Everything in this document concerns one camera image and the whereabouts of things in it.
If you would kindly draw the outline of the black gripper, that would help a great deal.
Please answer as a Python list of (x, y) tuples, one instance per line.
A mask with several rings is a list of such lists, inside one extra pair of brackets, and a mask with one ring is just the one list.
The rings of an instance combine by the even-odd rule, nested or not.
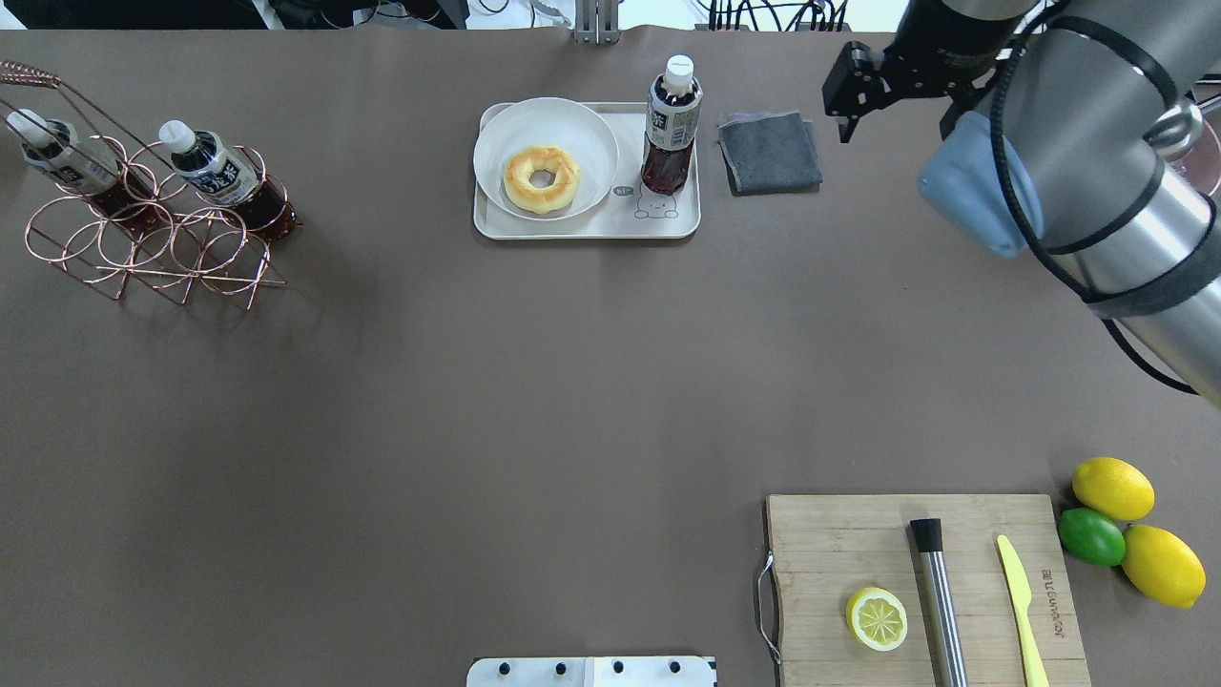
[(904, 99), (951, 96), (960, 106), (971, 106), (980, 74), (983, 59), (977, 55), (933, 51), (918, 57), (899, 52), (897, 45), (877, 52), (852, 40), (838, 52), (821, 96), (825, 113), (838, 121), (839, 140), (847, 144), (861, 118)]

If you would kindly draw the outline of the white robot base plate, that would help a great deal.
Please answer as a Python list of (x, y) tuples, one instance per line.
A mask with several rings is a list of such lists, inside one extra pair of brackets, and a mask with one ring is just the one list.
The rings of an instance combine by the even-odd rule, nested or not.
[(485, 656), (466, 686), (716, 686), (709, 656)]

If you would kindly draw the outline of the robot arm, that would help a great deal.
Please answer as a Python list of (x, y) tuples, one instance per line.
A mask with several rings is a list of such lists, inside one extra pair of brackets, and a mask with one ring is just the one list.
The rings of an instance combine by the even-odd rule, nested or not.
[(921, 195), (998, 254), (1029, 249), (1168, 386), (1219, 404), (1219, 204), (1149, 140), (1219, 61), (1216, 1), (911, 1), (884, 51), (849, 41), (823, 87), (860, 120), (950, 96)]

